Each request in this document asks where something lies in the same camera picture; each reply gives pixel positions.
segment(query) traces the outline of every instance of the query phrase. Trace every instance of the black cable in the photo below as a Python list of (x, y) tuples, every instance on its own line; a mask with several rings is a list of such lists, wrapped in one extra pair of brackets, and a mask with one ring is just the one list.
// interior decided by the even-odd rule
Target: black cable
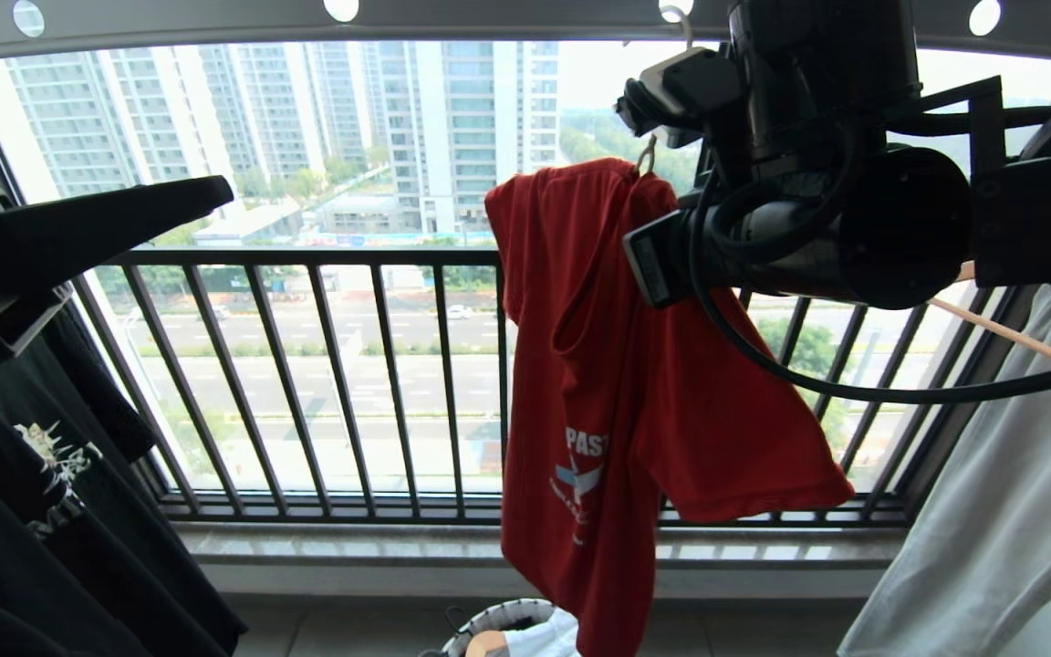
[(806, 377), (797, 371), (789, 370), (781, 363), (777, 363), (770, 355), (766, 355), (762, 350), (757, 349), (750, 342), (745, 340), (741, 332), (737, 331), (733, 325), (725, 320), (724, 314), (716, 307), (712, 294), (708, 294), (708, 286), (704, 283), (700, 271), (700, 249), (704, 235), (704, 218), (708, 212), (709, 197), (715, 194), (718, 176), (713, 170), (708, 174), (708, 181), (704, 183), (701, 191), (700, 204), (692, 212), (692, 220), (688, 225), (688, 279), (692, 287), (696, 291), (696, 296), (704, 308), (704, 313), (713, 321), (713, 324), (721, 330), (735, 348), (744, 354), (751, 362), (768, 370), (776, 377), (784, 378), (785, 382), (796, 384), (810, 391), (818, 391), (836, 397), (867, 401), (868, 403), (881, 404), (970, 404), (980, 401), (990, 401), (997, 398), (1013, 397), (1018, 395), (1033, 394), (1033, 392), (1051, 391), (1051, 371), (1043, 371), (1040, 374), (1031, 374), (1029, 377), (1010, 379), (1010, 382), (996, 382), (992, 384), (974, 384), (974, 386), (955, 386), (952, 388), (927, 388), (927, 390), (910, 391), (900, 390), (900, 388), (862, 388), (859, 386), (844, 386), (825, 382), (822, 378)]
[(839, 170), (838, 182), (833, 184), (833, 189), (826, 196), (826, 200), (822, 201), (804, 224), (797, 225), (781, 235), (760, 240), (738, 240), (730, 237), (733, 228), (743, 219), (743, 208), (746, 207), (747, 201), (760, 194), (764, 190), (764, 184), (747, 183), (725, 199), (725, 203), (721, 204), (716, 212), (717, 229), (714, 235), (716, 245), (725, 256), (748, 265), (762, 265), (781, 260), (813, 242), (819, 232), (838, 219), (846, 196), (849, 196), (851, 188), (858, 183), (863, 150), (862, 135), (850, 120), (839, 121), (838, 129), (843, 141), (842, 168)]
[[(1035, 105), (1035, 107), (1006, 107), (1005, 129), (1026, 128), (1030, 125), (1040, 125), (1051, 120), (1051, 105)], [(891, 132), (910, 135), (913, 137), (946, 137), (947, 135), (967, 135), (971, 132), (971, 114), (934, 114), (927, 112), (913, 117), (893, 120), (887, 125)]]

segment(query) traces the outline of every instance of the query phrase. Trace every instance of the t-shirt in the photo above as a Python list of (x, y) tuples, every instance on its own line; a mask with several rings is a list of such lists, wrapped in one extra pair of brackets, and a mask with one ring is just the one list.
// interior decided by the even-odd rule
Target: t-shirt
[[(853, 492), (790, 384), (698, 304), (640, 300), (622, 237), (675, 207), (667, 183), (617, 159), (518, 176), (486, 198), (518, 328), (501, 552), (578, 617), (583, 657), (639, 649), (660, 491), (692, 521)], [(764, 349), (730, 291), (714, 299)]]
[[(61, 581), (70, 577), (88, 596), (70, 615), (103, 612), (149, 654), (230, 654), (246, 625), (130, 483), (128, 457), (148, 444), (148, 428), (122, 410), (106, 379), (104, 390), (82, 394), (69, 364), (53, 353), (77, 349), (67, 322), (60, 316), (22, 355), (0, 363), (0, 505), (14, 515), (12, 531), (24, 529), (21, 540), (0, 550), (0, 562), (44, 570), (54, 557)], [(97, 366), (85, 361), (71, 371), (91, 382)], [(125, 446), (104, 425), (121, 427)], [(0, 579), (0, 599), (18, 598), (18, 586)], [(45, 622), (35, 623), (37, 631), (47, 632)]]

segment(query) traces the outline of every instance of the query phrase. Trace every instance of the balcony railing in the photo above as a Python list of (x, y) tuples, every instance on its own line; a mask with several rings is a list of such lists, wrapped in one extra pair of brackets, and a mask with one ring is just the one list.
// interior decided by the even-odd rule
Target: balcony railing
[[(499, 522), (516, 328), (501, 311), (496, 251), (137, 249), (76, 284), (122, 387), (154, 420), (159, 445), (138, 471), (169, 518)], [(741, 299), (756, 307), (754, 294)], [(974, 294), (971, 310), (989, 302)], [(751, 309), (788, 316), (772, 345), (781, 362), (800, 357), (809, 326), (842, 326), (829, 379), (863, 378), (871, 362), (881, 371), (863, 384), (943, 384), (972, 337), (927, 325), (926, 308), (785, 303)], [(881, 345), (877, 326), (863, 340), (871, 315), (893, 342)], [(913, 354), (921, 329), (931, 349)], [(925, 363), (905, 370), (916, 355)], [(842, 508), (725, 527), (909, 523), (894, 481), (930, 407), (812, 406), (826, 419), (841, 412), (834, 452), (861, 492)], [(879, 442), (872, 430), (887, 433), (883, 453), (864, 452)], [(681, 523), (666, 505), (660, 525)]]

